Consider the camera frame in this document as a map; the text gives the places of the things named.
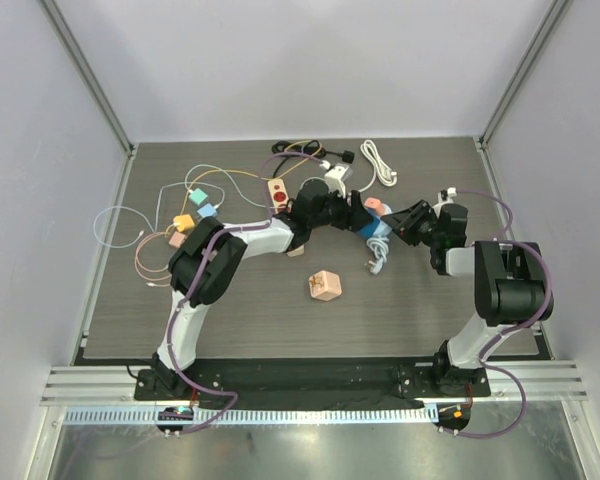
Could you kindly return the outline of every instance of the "metal frame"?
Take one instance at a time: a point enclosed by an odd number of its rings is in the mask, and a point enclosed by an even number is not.
[[[58,38],[65,47],[65,50],[71,58],[71,61],[76,66],[76,69],[78,70],[80,77],[82,77],[85,86],[91,93],[93,100],[100,108],[100,111],[107,120],[111,130],[113,130],[113,133],[120,142],[120,145],[127,155],[130,156],[131,151],[133,150],[133,144],[124,131],[120,120],[118,120],[116,112],[113,110],[111,103],[109,103],[109,99],[105,95],[104,90],[102,90],[100,82],[98,82],[98,79],[93,73],[91,66],[89,66],[89,62],[84,56],[84,53],[82,53],[82,49],[73,36],[73,32],[71,32],[67,21],[64,19],[64,16],[60,11],[60,8],[58,8],[55,0],[38,0],[38,2],[47,15],[53,30],[56,32]]]
[[[138,147],[134,146],[129,155],[129,159],[125,163],[122,171],[120,172],[120,179],[118,180],[118,187],[116,188],[116,194],[113,200],[113,205],[122,205],[124,199],[124,192],[127,189],[127,183],[129,182],[129,176],[131,175],[131,167],[136,158]],[[120,209],[112,209],[111,213],[107,217],[107,224],[102,236],[104,242],[111,244],[113,241],[113,235],[115,233],[115,226],[118,222],[118,216],[120,215]],[[82,307],[80,314],[80,331],[78,339],[72,355],[72,362],[75,361],[76,356],[81,347],[85,346],[86,339],[89,336],[89,326],[91,325],[91,319],[93,312],[96,308],[96,301],[98,299],[98,292],[100,291],[100,285],[102,284],[102,278],[104,277],[104,270],[107,264],[107,258],[109,258],[109,251],[111,249],[103,244],[99,244],[98,252],[96,253],[96,262],[94,270],[91,274],[91,286],[87,292],[87,297]]]
[[[48,16],[52,27],[67,50],[68,55],[76,66],[86,87],[92,94],[94,101],[102,111],[107,123],[129,157],[129,161],[121,173],[115,196],[115,204],[119,204],[124,196],[136,149],[126,135],[124,128],[89,66],[71,29],[67,25],[56,1],[38,0],[38,2]],[[489,158],[488,143],[493,138],[501,120],[531,72],[533,65],[538,61],[544,46],[559,21],[563,18],[570,3],[571,0],[554,0],[552,2],[525,52],[524,58],[519,64],[513,78],[500,99],[497,108],[491,116],[484,133],[479,138],[475,139],[476,148],[483,160],[491,189],[501,198],[503,196],[499,188],[498,175]],[[505,216],[502,209],[499,209],[498,213],[501,221],[504,222]],[[109,242],[113,237],[117,218],[118,212],[112,212],[109,216],[104,235]],[[82,312],[83,322],[81,326],[81,338],[78,340],[76,350],[84,343],[83,340],[88,335],[89,323],[93,315],[95,301],[102,281],[108,250],[107,247],[102,246],[98,251],[98,259],[93,273],[92,286]],[[520,378],[530,401],[562,401],[569,428],[585,473],[588,478],[600,478],[600,452],[597,449],[596,438],[588,420],[590,406],[586,391],[575,363],[572,361],[525,360],[516,362],[494,362],[494,365],[503,366]],[[132,370],[137,373],[137,371],[140,370],[140,367],[132,367]],[[476,398],[475,401],[502,402],[520,400],[520,395],[515,384],[513,384],[508,377],[492,371],[489,371],[488,375],[494,393],[491,397]],[[85,410],[97,405],[124,411],[131,409],[137,410],[138,408],[147,406],[155,407],[159,405],[179,405],[187,403],[137,402],[133,399],[134,389],[135,380],[128,376],[124,367],[73,366],[53,368],[40,404],[42,422],[37,446],[33,452],[26,478],[38,480],[45,479],[49,475],[60,438],[61,427],[68,412],[75,411],[76,409]],[[427,398],[424,400],[428,404],[461,401],[461,399],[449,398]],[[224,424],[238,424],[239,418],[240,417],[237,415],[232,416],[228,418],[228,421],[225,421]],[[266,418],[258,418],[258,422],[266,424]],[[291,423],[297,423],[297,415],[289,415],[288,418],[292,419]],[[320,423],[320,418],[313,417],[310,421]]]
[[[581,457],[587,478],[600,478],[600,455],[595,438],[586,418],[588,398],[582,379],[573,361],[516,361],[494,362],[520,379],[529,401],[561,401],[567,415],[571,433]],[[142,367],[132,367],[136,373]],[[519,401],[520,394],[507,376],[488,371],[493,394],[475,398],[476,402]],[[42,395],[40,408],[45,418],[40,430],[38,445],[33,456],[29,480],[47,478],[58,444],[65,417],[69,423],[90,425],[120,424],[121,418],[133,423],[155,423],[155,407],[188,404],[187,401],[138,402],[134,400],[135,380],[124,367],[55,367],[51,370]],[[462,402],[464,399],[423,398],[426,407],[421,412],[239,412],[222,423],[234,425],[297,425],[333,423],[422,423],[430,421],[431,407],[437,403]]]
[[[493,138],[493,134],[498,128],[498,125],[500,125],[500,122],[509,110],[511,103],[518,94],[520,87],[522,87],[522,84],[527,79],[531,69],[538,61],[547,41],[560,23],[560,20],[564,17],[564,14],[567,12],[569,5],[571,5],[571,1],[572,0],[553,0],[553,3],[547,10],[538,30],[531,40],[527,51],[522,57],[522,61],[518,65],[504,94],[500,98],[498,106],[491,115],[484,133],[480,136],[481,144],[486,145]]]

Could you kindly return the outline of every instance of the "pink cube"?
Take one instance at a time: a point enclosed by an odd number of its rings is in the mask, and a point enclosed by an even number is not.
[[[377,198],[367,198],[364,201],[364,206],[376,212],[376,215],[378,215],[379,217],[387,213],[387,209],[384,208],[384,204]]]
[[[186,238],[187,236],[184,233],[173,232],[173,235],[171,235],[171,238],[169,239],[169,245],[173,248],[180,248]]]
[[[342,295],[340,276],[336,273],[321,270],[309,278],[309,292],[318,300],[332,300]]]

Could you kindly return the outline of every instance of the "white panel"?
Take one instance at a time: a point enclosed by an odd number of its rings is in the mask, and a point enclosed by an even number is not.
[[[73,351],[122,164],[37,2],[0,0],[0,479],[23,478],[49,369]]]
[[[600,425],[600,0],[573,2],[490,151],[553,272],[551,345],[576,360]]]
[[[134,141],[481,133],[550,0],[59,0]]]

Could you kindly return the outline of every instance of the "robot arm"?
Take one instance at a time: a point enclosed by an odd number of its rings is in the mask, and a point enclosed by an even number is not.
[[[309,240],[312,229],[320,226],[358,231],[373,221],[362,205],[359,192],[353,191],[346,198],[339,189],[329,190],[326,182],[307,182],[290,208],[275,215],[266,228],[255,228],[261,223],[223,225],[207,217],[187,237],[169,262],[173,288],[171,315],[180,308],[171,347],[181,369],[195,361],[198,337],[207,312],[225,293],[243,259],[295,250]],[[224,229],[232,232],[224,233],[216,241],[214,256],[205,266],[196,290],[189,302],[180,307],[202,262],[204,250],[211,238]],[[152,368],[168,389],[180,383],[174,374],[166,333],[152,359]]]
[[[435,206],[421,200],[406,210],[381,217],[405,243],[428,246],[431,266],[439,275],[475,277],[476,314],[433,356],[432,380],[448,387],[445,391],[451,395],[457,393],[455,387],[463,391],[468,383],[477,381],[484,373],[482,362],[513,333],[511,327],[522,324],[539,309],[546,287],[537,259],[523,248],[495,241],[465,247],[468,211],[453,203],[453,196],[453,192],[443,190]],[[219,237],[201,281],[180,311],[172,336],[180,368],[195,361],[205,316],[225,293],[243,258],[294,250],[306,243],[311,230],[319,226],[357,232],[373,221],[359,192],[352,191],[345,198],[339,191],[330,192],[320,181],[307,182],[287,210],[278,213],[264,229],[253,230],[254,224],[223,225],[212,217],[202,220],[169,263],[174,290],[172,314],[185,298],[211,237],[227,227],[236,230]],[[539,253],[537,245],[528,245]],[[541,319],[549,317],[552,307],[551,302]],[[182,387],[182,383],[174,373],[166,335],[154,354],[152,370],[167,390],[178,395],[176,387]]]
[[[291,241],[293,240],[293,232],[291,229],[281,220],[274,218],[271,222],[271,225],[266,229],[262,230],[250,230],[249,227],[252,227],[257,224],[245,224],[245,225],[222,225],[215,218],[208,218],[201,222],[198,229],[202,228],[201,231],[208,231],[209,235],[206,237],[202,237],[201,235],[191,235],[190,239],[187,239],[185,245],[182,246],[184,249],[183,255],[179,257],[177,262],[172,262],[170,264],[172,273],[173,270],[176,270],[176,264],[179,262],[188,263],[192,260],[192,257],[187,255],[186,252],[193,252],[192,255],[195,256],[196,253],[202,251],[202,243],[208,242],[208,239],[212,235],[212,232],[217,231],[217,228],[223,227],[243,227],[243,231],[237,231],[232,235],[232,238],[229,239],[231,243],[233,243],[233,256],[228,253],[223,253],[224,261],[228,260],[228,263],[235,264],[237,267],[237,263],[242,259],[255,257],[257,255],[263,255],[265,253],[282,253],[287,251],[289,246],[291,245]],[[224,245],[220,246],[220,252],[223,251]],[[185,276],[187,275],[186,266],[180,266],[180,270]],[[235,268],[231,269],[223,269],[221,274],[216,277],[216,282],[219,284],[219,288],[214,291],[214,294],[210,296],[207,302],[197,303],[194,306],[191,303],[185,304],[182,310],[180,311],[180,315],[178,317],[178,322],[176,322],[173,331],[173,338],[177,339],[177,342],[173,344],[173,351],[178,359],[178,365],[180,368],[185,369],[190,366],[196,359],[196,346],[198,344],[198,336],[200,335],[200,330],[202,330],[202,325],[204,323],[204,319],[209,311],[209,308],[213,303],[217,300],[213,300],[213,297],[220,296],[226,290],[226,287],[229,285],[230,278],[233,277],[235,273]],[[172,285],[184,285],[186,283],[185,279],[180,279],[175,276],[172,277]],[[178,304],[184,298],[186,290],[188,290],[188,286],[182,289],[174,289],[172,292],[172,300],[171,300],[171,312],[178,308]],[[165,333],[165,337],[158,348],[158,356],[160,360],[169,370],[174,370],[174,365],[171,362],[171,358],[167,351],[167,335]]]

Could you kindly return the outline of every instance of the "wooden tabletop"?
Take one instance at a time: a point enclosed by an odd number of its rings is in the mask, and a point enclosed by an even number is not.
[[[184,181],[197,164],[258,173],[270,154],[272,141],[142,144],[134,161],[124,205],[145,213],[153,223],[158,192],[163,185]],[[331,151],[356,152],[349,188],[366,185],[372,174],[359,153],[360,139],[325,140]],[[446,187],[489,191],[480,157],[470,138],[384,139],[376,144],[384,160],[398,172],[398,184],[380,184],[363,194],[378,197],[394,210],[420,199],[436,200]],[[290,160],[291,166],[297,160]],[[194,173],[202,173],[206,168]],[[284,177],[293,197],[300,184],[323,172],[309,163]],[[258,180],[233,175],[243,193],[263,203]],[[223,222],[246,223],[265,218],[264,209],[243,200],[227,177],[210,174],[201,181],[226,190],[219,209]],[[221,194],[201,187],[213,202]],[[164,191],[159,230],[172,222],[182,205],[184,186]],[[482,198],[463,196],[469,208],[470,240],[487,238],[498,230],[495,207]],[[188,204],[187,211],[195,209]],[[114,244],[132,241],[148,226],[140,217],[122,211]],[[157,239],[141,252],[148,268],[165,266],[173,254]],[[134,269],[135,248],[112,249],[89,329],[85,358],[147,358],[164,335],[171,290],[150,288]],[[473,282],[438,276],[429,266],[426,247],[409,247],[393,238],[389,260],[373,276],[365,268],[372,259],[362,239],[334,228],[319,228],[295,258],[265,255],[245,260],[226,294],[210,310],[198,344],[201,358],[351,357],[430,355],[455,335],[474,311]],[[330,302],[309,296],[308,279],[320,271],[340,275],[343,294]],[[535,342],[525,331],[510,339],[499,353],[534,354]]]

